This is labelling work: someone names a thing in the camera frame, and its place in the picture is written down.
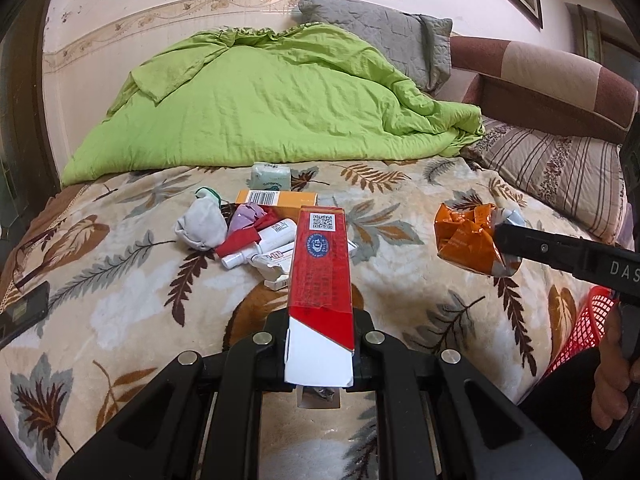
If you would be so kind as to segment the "person right hand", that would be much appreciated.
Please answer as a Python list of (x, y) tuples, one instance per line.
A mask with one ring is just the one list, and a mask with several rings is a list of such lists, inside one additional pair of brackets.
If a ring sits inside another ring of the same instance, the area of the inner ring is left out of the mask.
[(613, 308), (606, 317), (604, 336), (599, 344), (600, 364), (594, 374), (591, 417), (596, 426), (607, 430), (628, 411), (625, 391), (630, 385), (629, 364), (620, 348), (620, 314)]

